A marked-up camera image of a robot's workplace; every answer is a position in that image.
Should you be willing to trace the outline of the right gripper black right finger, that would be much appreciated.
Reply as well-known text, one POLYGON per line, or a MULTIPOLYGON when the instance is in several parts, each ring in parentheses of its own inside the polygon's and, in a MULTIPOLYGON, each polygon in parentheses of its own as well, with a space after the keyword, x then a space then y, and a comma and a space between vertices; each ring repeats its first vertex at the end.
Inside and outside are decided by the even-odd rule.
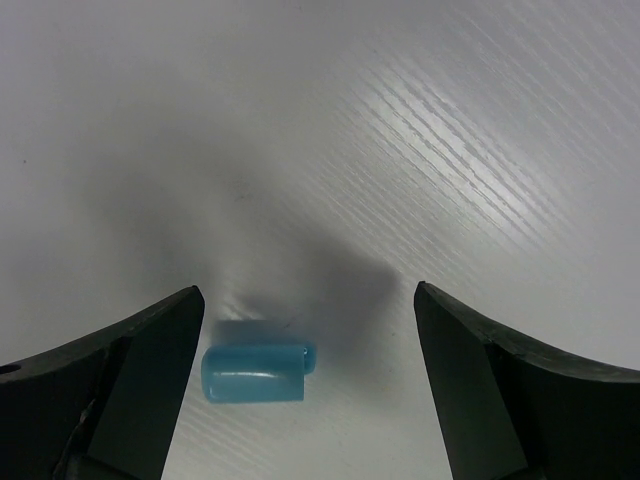
POLYGON ((545 344, 426 282, 414 311, 453 478, 638 478, 638 371, 545 344))

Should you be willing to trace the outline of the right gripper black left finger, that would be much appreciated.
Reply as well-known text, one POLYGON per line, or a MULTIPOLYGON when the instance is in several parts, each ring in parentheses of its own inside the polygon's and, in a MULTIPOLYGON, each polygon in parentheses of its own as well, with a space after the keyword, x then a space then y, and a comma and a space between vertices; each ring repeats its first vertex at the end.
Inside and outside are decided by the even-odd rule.
POLYGON ((204 308, 191 286, 2 366, 2 478, 161 478, 204 308))

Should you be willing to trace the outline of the blue marker cap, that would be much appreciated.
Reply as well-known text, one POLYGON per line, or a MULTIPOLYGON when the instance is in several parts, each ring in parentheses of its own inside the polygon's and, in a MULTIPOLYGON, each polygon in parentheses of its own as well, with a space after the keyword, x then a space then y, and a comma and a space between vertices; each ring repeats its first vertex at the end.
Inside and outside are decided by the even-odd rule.
POLYGON ((212 346, 201 362, 202 390, 214 404, 302 401, 316 361, 310 344, 212 346))

